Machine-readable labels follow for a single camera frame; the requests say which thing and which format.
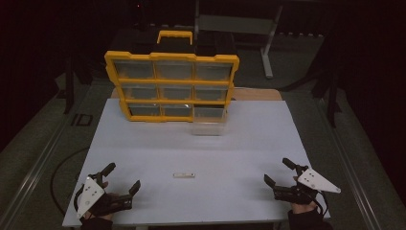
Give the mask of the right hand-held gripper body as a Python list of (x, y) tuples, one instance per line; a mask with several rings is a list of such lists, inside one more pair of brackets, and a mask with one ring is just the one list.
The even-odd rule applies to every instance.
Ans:
[(330, 192), (340, 194), (341, 189), (324, 178), (308, 166), (296, 166), (297, 184), (292, 187), (272, 187), (276, 200), (287, 201), (296, 204), (310, 204), (316, 201), (318, 193)]

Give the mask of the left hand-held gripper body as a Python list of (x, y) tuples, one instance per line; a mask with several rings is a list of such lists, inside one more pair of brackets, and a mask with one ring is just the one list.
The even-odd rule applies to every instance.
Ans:
[(132, 208), (133, 194), (110, 195), (105, 191), (102, 180), (96, 176), (86, 177), (84, 184), (78, 190), (78, 195), (77, 219), (84, 219), (87, 212), (101, 217)]

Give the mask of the clear plastic drawer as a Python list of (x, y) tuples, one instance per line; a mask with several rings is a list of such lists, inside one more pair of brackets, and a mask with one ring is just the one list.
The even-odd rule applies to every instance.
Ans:
[(227, 122), (224, 107), (195, 107), (192, 118), (192, 134), (201, 136), (219, 136)]

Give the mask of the yellow drawer organizer cabinet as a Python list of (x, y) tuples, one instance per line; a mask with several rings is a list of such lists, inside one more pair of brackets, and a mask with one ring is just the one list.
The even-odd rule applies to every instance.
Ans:
[(121, 30), (104, 58), (127, 120), (226, 120), (239, 67), (231, 34)]

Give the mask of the person's left hand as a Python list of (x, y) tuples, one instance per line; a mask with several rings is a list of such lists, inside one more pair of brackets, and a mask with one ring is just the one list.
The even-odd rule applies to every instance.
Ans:
[[(108, 181), (102, 183), (102, 187), (103, 187), (104, 189), (105, 189), (107, 186), (108, 186)], [(118, 196), (118, 194), (115, 194), (115, 193), (109, 193), (108, 195), (109, 195), (109, 196)], [(96, 216), (95, 216), (94, 214), (92, 214), (91, 212), (87, 211), (87, 212), (84, 214), (83, 217), (84, 217), (85, 220), (88, 220), (88, 219), (94, 219)], [(99, 219), (111, 220), (111, 219), (113, 219), (113, 217), (114, 217), (113, 214), (108, 214), (108, 215), (105, 215), (105, 216), (99, 216)]]

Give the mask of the person's right hand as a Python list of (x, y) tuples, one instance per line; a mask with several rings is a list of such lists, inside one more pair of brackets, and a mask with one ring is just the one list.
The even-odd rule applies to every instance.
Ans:
[(295, 215), (311, 212), (317, 208), (318, 205), (315, 202), (310, 202), (309, 204), (291, 203), (291, 210)]

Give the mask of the black stand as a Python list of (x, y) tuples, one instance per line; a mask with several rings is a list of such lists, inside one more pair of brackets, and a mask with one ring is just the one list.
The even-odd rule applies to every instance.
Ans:
[(339, 80), (339, 62), (341, 58), (341, 42), (337, 34), (330, 33), (316, 56), (318, 67), (317, 83), (312, 90), (316, 98), (327, 96), (327, 120), (332, 127), (335, 125), (336, 98)]
[(74, 105), (74, 70), (71, 57), (65, 61), (65, 109), (64, 113), (68, 114)]

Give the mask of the grey metal stand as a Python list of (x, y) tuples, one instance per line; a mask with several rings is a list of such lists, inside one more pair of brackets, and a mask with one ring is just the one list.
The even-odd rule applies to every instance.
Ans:
[(282, 4), (277, 3), (274, 7), (275, 12), (271, 13), (271, 18), (265, 19), (203, 13), (201, 10), (203, 1), (207, 0), (194, 0), (194, 31), (196, 33), (200, 31), (216, 31), (265, 36), (266, 42), (260, 47), (259, 51), (265, 77), (272, 79), (274, 74), (269, 52), (282, 14)]

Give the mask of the metal floor rail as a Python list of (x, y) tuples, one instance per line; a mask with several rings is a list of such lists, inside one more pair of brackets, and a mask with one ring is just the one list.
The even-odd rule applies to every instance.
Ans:
[(94, 129), (95, 91), (77, 86), (70, 111), (50, 99), (0, 152), (0, 230), (64, 230)]
[(368, 230), (383, 230), (361, 185), (361, 181), (350, 162), (344, 143), (337, 130), (330, 124), (327, 118), (327, 104), (323, 99), (314, 99), (314, 103), (332, 139), (333, 145), (337, 149), (339, 162), (342, 165), (344, 175)]

